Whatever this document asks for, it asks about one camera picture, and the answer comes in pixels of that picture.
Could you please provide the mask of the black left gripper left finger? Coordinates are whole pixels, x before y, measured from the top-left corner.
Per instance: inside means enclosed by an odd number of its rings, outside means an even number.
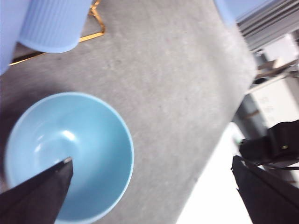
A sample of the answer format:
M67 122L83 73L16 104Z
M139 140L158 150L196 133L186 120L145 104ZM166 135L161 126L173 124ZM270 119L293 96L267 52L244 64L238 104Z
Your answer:
M68 157L0 195L2 224L53 224L73 176Z

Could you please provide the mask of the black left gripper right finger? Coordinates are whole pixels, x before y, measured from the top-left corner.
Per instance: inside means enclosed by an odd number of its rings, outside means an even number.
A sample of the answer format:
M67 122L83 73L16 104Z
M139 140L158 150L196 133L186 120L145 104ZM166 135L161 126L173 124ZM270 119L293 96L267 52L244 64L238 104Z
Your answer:
M297 224L299 189L240 156L234 156L231 171L237 191L254 224Z

